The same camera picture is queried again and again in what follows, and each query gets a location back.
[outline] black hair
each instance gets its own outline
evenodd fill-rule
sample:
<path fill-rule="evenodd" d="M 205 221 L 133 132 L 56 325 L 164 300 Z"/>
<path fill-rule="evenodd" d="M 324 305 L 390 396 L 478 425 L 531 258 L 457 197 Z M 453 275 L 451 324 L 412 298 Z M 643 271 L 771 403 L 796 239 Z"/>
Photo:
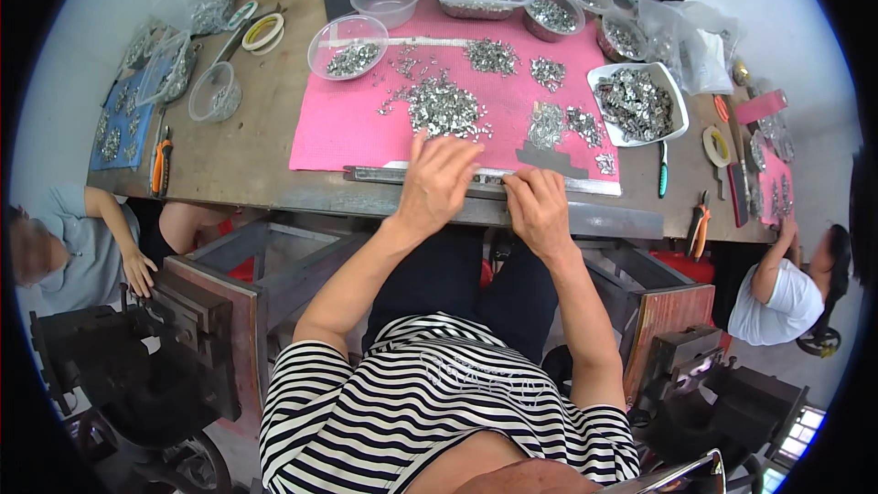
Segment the black hair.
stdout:
<path fill-rule="evenodd" d="M 815 338 L 825 334 L 832 310 L 835 309 L 835 304 L 841 296 L 847 294 L 847 286 L 850 283 L 847 270 L 851 265 L 851 236 L 847 233 L 847 229 L 838 224 L 829 227 L 829 231 L 829 254 L 835 261 L 830 269 L 829 292 L 826 295 L 824 312 L 810 329 Z"/>

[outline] striped shirt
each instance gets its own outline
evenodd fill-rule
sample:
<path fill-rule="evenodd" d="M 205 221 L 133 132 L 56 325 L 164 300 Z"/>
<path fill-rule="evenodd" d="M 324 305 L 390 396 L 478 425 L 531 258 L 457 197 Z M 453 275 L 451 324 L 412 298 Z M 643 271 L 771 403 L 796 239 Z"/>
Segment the striped shirt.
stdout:
<path fill-rule="evenodd" d="M 276 494 L 401 493 L 486 430 L 598 483 L 638 473 L 623 412 L 577 408 L 487 327 L 435 313 L 388 324 L 357 368 L 323 342 L 286 347 L 262 417 L 262 484 Z"/>

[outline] gray shirt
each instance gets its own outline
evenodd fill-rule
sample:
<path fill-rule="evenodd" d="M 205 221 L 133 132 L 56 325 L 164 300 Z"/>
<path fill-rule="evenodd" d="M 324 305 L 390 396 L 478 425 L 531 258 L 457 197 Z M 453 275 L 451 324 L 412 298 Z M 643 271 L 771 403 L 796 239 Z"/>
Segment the gray shirt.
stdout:
<path fill-rule="evenodd" d="M 122 212 L 137 242 L 137 217 L 126 204 L 122 205 Z M 119 300 L 118 284 L 126 280 L 122 252 L 103 219 L 86 217 L 83 186 L 50 188 L 32 217 L 46 225 L 70 252 L 68 262 L 37 285 L 50 314 Z"/>

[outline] masking tape roll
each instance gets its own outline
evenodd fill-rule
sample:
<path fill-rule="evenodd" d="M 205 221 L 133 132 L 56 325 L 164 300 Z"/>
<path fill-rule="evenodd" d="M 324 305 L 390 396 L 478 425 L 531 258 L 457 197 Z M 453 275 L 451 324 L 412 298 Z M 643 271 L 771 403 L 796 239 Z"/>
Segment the masking tape roll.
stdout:
<path fill-rule="evenodd" d="M 704 142 L 704 152 L 708 154 L 708 159 L 717 168 L 725 168 L 729 166 L 731 161 L 729 157 L 729 145 L 725 143 L 723 134 L 716 126 L 708 126 L 701 134 L 701 140 Z"/>
<path fill-rule="evenodd" d="M 274 37 L 284 28 L 284 17 L 280 14 L 269 14 L 253 24 L 253 27 L 244 33 L 244 39 L 241 40 L 241 48 L 251 51 L 260 49 L 270 43 Z"/>

